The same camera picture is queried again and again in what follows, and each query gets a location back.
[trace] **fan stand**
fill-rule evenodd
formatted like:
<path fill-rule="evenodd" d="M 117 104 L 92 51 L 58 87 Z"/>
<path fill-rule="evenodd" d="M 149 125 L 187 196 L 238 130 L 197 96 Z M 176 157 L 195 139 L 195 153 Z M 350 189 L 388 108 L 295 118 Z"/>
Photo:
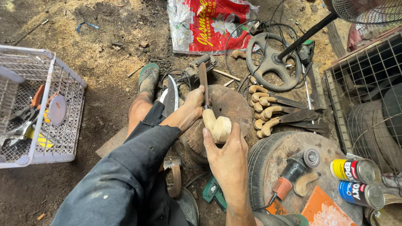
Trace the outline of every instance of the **fan stand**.
<path fill-rule="evenodd" d="M 253 64 L 252 58 L 251 58 L 251 53 L 252 53 L 252 47 L 254 44 L 258 44 L 260 48 L 265 46 L 265 43 L 268 39 L 275 39 L 277 41 L 280 41 L 282 43 L 286 43 L 285 41 L 282 41 L 282 37 L 276 34 L 271 34 L 271 33 L 261 33 L 256 36 L 254 36 L 248 43 L 247 45 L 247 50 L 246 50 L 246 62 L 248 69 L 251 72 L 254 72 L 254 77 L 256 80 L 263 85 L 264 87 L 276 91 L 276 92 L 285 92 L 288 90 L 293 89 L 297 83 L 300 81 L 301 77 L 301 70 L 302 70 L 302 64 L 300 62 L 299 56 L 297 54 L 294 54 L 294 52 L 302 43 L 307 41 L 311 36 L 316 34 L 319 30 L 323 29 L 326 25 L 328 25 L 330 22 L 338 18 L 338 14 L 333 11 L 331 12 L 328 16 L 326 16 L 324 19 L 322 19 L 319 23 L 314 25 L 312 28 L 310 28 L 303 36 L 301 36 L 298 40 L 296 40 L 294 43 L 292 43 L 289 47 L 287 47 L 284 51 L 279 52 L 274 50 L 273 48 L 269 47 L 267 44 L 266 49 L 264 50 L 264 61 L 261 63 L 260 67 L 258 68 Z M 286 60 L 288 58 L 292 58 L 295 61 L 296 64 L 296 75 L 295 78 L 291 78 L 289 73 L 286 70 Z M 273 85 L 269 82 L 267 82 L 265 79 L 263 79 L 263 74 L 266 72 L 275 72 L 278 74 L 278 76 L 283 80 L 284 85 L 282 86 L 276 86 Z"/>

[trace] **green power tool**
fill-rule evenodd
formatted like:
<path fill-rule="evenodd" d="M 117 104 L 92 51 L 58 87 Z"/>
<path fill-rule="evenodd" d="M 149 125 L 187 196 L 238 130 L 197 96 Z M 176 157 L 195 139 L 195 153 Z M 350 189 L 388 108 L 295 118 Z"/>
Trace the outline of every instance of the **green power tool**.
<path fill-rule="evenodd" d="M 202 191 L 202 196 L 208 203 L 210 203 L 211 200 L 215 200 L 218 206 L 224 212 L 226 212 L 228 204 L 226 203 L 224 194 L 222 193 L 221 186 L 219 186 L 218 181 L 213 175 L 209 179 L 207 185 L 204 187 Z"/>

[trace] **red plastic bag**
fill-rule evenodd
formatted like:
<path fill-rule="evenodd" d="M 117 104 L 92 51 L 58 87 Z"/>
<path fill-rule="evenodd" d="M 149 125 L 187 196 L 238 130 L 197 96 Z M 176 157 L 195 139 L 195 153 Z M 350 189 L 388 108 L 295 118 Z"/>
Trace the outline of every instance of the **red plastic bag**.
<path fill-rule="evenodd" d="M 242 0 L 168 0 L 173 52 L 187 54 L 224 54 L 227 46 L 245 51 L 251 36 L 248 24 L 257 18 L 259 6 Z"/>

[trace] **flip-flop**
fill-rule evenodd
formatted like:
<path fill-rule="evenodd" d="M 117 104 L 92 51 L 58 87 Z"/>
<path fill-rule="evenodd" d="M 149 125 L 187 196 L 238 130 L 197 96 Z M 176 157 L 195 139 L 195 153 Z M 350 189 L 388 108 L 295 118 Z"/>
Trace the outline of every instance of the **flip-flop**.
<path fill-rule="evenodd" d="M 155 74 L 154 70 L 152 68 L 157 68 L 158 69 L 158 73 Z M 138 77 L 138 91 L 139 91 L 139 87 L 141 85 L 141 83 L 149 76 L 149 75 L 153 75 L 156 83 L 158 83 L 158 79 L 159 79 L 159 66 L 156 63 L 149 63 L 147 65 L 145 65 L 141 71 L 139 72 L 139 77 Z"/>

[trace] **angle grinder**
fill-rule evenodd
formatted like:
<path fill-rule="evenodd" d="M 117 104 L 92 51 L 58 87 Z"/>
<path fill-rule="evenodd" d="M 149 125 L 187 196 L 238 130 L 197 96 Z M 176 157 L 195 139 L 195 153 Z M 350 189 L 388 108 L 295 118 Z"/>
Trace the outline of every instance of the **angle grinder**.
<path fill-rule="evenodd" d="M 272 187 L 272 197 L 267 207 L 274 202 L 276 197 L 285 200 L 300 175 L 307 171 L 308 167 L 315 168 L 320 164 L 320 154 L 316 149 L 308 148 L 305 151 L 300 151 L 289 157 L 286 162 L 287 165 L 285 169 Z"/>

